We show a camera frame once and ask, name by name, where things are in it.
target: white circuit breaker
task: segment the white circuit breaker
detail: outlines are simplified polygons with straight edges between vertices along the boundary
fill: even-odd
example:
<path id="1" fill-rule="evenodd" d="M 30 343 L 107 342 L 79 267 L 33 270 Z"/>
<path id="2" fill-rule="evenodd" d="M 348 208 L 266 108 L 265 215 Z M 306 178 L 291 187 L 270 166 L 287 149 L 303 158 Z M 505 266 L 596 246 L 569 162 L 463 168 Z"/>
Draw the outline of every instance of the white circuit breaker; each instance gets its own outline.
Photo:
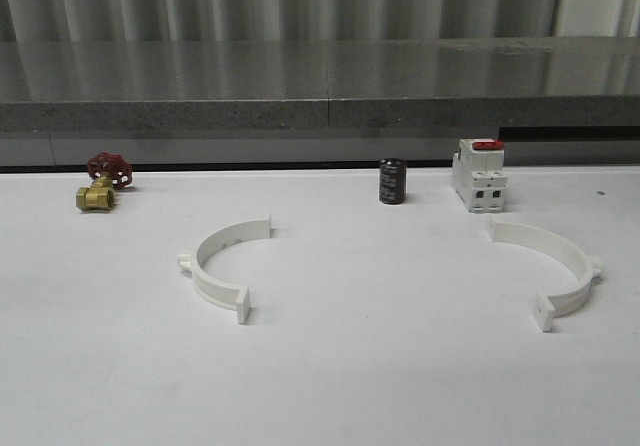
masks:
<path id="1" fill-rule="evenodd" d="M 472 213 L 499 213 L 507 176 L 502 172 L 504 143 L 493 139 L 461 139 L 453 155 L 453 187 Z"/>

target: white table surface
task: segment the white table surface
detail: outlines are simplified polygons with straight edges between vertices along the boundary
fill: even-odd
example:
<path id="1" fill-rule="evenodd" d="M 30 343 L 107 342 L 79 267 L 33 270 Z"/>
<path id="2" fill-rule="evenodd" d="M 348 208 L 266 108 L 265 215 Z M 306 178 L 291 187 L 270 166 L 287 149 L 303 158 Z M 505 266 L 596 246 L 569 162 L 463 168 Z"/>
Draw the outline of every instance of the white table surface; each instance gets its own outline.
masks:
<path id="1" fill-rule="evenodd" d="M 400 206 L 375 170 L 140 173 L 107 214 L 85 174 L 0 176 L 0 444 L 640 444 L 640 168 L 506 172 L 501 219 L 604 260 L 553 333 L 535 293 L 571 273 L 491 243 L 448 169 Z M 239 326 L 176 256 L 268 213 L 209 265 Z"/>

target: black gap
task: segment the black gap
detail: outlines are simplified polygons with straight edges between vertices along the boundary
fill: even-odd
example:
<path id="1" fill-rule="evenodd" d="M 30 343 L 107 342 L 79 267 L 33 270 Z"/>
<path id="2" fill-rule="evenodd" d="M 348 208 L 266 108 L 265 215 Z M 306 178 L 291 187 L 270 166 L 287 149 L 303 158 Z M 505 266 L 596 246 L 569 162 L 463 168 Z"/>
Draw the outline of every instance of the black gap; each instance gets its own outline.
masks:
<path id="1" fill-rule="evenodd" d="M 451 167 L 451 160 L 409 160 L 413 168 Z M 133 171 L 261 171 L 287 169 L 377 169 L 378 161 L 323 161 L 293 163 L 181 163 L 181 164 L 134 164 Z M 62 166 L 0 166 L 0 174 L 17 173 L 83 173 L 85 165 Z"/>
<path id="2" fill-rule="evenodd" d="M 558 126 L 500 128 L 502 141 L 627 141 L 640 140 L 640 126 Z"/>

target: red valve handwheel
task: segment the red valve handwheel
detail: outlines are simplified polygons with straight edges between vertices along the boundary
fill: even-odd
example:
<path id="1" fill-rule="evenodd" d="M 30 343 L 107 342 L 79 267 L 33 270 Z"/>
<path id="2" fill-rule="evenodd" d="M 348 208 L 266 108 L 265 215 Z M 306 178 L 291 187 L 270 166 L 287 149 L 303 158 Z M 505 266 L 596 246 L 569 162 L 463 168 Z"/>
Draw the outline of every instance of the red valve handwheel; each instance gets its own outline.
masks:
<path id="1" fill-rule="evenodd" d="M 133 181 L 133 168 L 119 154 L 100 153 L 87 162 L 92 179 L 109 174 L 115 189 L 123 189 Z"/>

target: red switch toggle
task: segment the red switch toggle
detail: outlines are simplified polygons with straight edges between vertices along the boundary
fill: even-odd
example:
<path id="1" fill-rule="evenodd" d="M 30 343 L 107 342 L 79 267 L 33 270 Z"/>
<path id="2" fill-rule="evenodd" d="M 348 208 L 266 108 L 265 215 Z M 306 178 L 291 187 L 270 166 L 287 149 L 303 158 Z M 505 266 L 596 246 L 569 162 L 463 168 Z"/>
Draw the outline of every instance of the red switch toggle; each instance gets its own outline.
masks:
<path id="1" fill-rule="evenodd" d="M 499 141 L 497 139 L 474 141 L 473 149 L 475 151 L 499 151 L 504 149 L 504 141 Z"/>

